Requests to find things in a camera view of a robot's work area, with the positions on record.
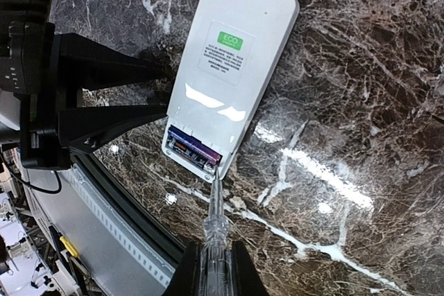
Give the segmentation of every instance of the dark marble countertop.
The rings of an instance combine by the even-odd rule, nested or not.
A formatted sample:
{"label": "dark marble countertop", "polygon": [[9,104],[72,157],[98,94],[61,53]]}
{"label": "dark marble countertop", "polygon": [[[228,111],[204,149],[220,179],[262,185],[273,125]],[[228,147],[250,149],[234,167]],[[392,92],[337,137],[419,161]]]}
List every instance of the dark marble countertop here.
{"label": "dark marble countertop", "polygon": [[[225,184],[231,237],[272,296],[444,294],[444,0],[299,0]],[[198,0],[54,0],[57,31],[176,70]],[[167,82],[86,92],[145,103]],[[97,152],[159,221],[202,239],[208,184],[162,119]]]}

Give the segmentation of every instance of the white marble vein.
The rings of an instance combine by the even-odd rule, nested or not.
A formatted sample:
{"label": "white marble vein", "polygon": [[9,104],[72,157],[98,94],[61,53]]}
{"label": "white marble vein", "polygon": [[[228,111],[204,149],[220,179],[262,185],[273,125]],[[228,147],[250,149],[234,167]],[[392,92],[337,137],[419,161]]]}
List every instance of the white marble vein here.
{"label": "white marble vein", "polygon": [[363,194],[352,182],[342,180],[334,171],[311,158],[306,152],[298,149],[289,150],[285,148],[284,155],[298,162],[305,170],[326,182],[335,191],[344,198],[354,202],[358,207],[367,211],[373,211],[373,200],[368,195]]}
{"label": "white marble vein", "polygon": [[[292,150],[298,144],[300,140],[301,134],[304,132],[305,126],[308,121],[305,121],[294,133],[293,137],[290,140],[287,149]],[[262,191],[262,193],[257,198],[257,203],[262,204],[264,207],[267,207],[270,204],[270,201],[279,195],[283,190],[289,189],[294,186],[292,183],[287,182],[287,164],[289,157],[287,154],[282,154],[282,158],[279,164],[279,180],[272,187],[267,187]]]}

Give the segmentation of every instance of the transparent screwdriver handle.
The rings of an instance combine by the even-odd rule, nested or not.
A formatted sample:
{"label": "transparent screwdriver handle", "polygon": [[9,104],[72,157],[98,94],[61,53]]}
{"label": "transparent screwdriver handle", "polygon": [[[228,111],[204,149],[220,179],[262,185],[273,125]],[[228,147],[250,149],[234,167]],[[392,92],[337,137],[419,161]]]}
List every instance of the transparent screwdriver handle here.
{"label": "transparent screwdriver handle", "polygon": [[231,252],[227,248],[230,225],[223,214],[222,181],[217,169],[203,229],[205,244],[200,254],[199,296],[233,296]]}

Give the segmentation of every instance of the battery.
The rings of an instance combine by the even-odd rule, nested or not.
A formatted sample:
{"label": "battery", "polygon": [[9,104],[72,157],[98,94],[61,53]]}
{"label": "battery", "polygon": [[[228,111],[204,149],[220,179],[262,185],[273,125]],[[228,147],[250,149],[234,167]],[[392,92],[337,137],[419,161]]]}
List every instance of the battery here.
{"label": "battery", "polygon": [[166,145],[211,175],[214,174],[214,167],[219,164],[222,158],[220,154],[174,126],[168,129]]}

